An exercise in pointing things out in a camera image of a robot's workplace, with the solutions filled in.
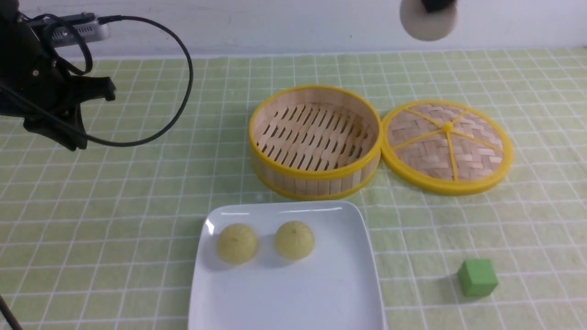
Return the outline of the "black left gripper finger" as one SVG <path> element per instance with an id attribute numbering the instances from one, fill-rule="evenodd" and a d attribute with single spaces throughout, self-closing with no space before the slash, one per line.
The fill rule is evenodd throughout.
<path id="1" fill-rule="evenodd" d="M 116 87 L 110 77 L 78 77 L 78 101 L 104 99 L 113 102 L 116 99 Z"/>
<path id="2" fill-rule="evenodd" d="M 72 152 L 78 149 L 85 150 L 88 139 L 79 134 L 79 132 L 86 133 L 80 107 L 69 107 L 64 113 L 58 114 L 56 118 L 64 124 L 61 125 L 58 121 L 47 119 L 47 137 Z"/>

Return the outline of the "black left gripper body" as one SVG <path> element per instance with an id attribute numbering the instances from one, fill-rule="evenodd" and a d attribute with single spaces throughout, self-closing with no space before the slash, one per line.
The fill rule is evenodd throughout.
<path id="1" fill-rule="evenodd" d="M 21 117 L 30 132 L 46 133 L 47 119 L 58 121 L 67 108 L 80 107 L 78 77 L 86 71 L 61 58 L 31 28 L 1 29 L 1 90 L 12 102 L 2 115 Z"/>

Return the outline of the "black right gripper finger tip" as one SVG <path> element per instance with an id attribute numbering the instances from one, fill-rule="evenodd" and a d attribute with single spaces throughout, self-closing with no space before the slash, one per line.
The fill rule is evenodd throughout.
<path id="1" fill-rule="evenodd" d="M 427 13 L 437 13 L 452 8 L 457 0 L 422 0 L 421 2 Z"/>

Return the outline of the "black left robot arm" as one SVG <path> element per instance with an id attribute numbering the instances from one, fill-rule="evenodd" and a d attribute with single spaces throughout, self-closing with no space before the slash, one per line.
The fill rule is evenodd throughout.
<path id="1" fill-rule="evenodd" d="M 84 131 L 79 104 L 69 102 L 73 92 L 70 72 L 40 42 L 25 23 L 17 0 L 1 2 L 1 89 L 9 88 L 25 100 Z M 88 140 L 57 125 L 42 113 L 1 92 L 1 115 L 22 118 L 24 128 L 74 151 Z"/>

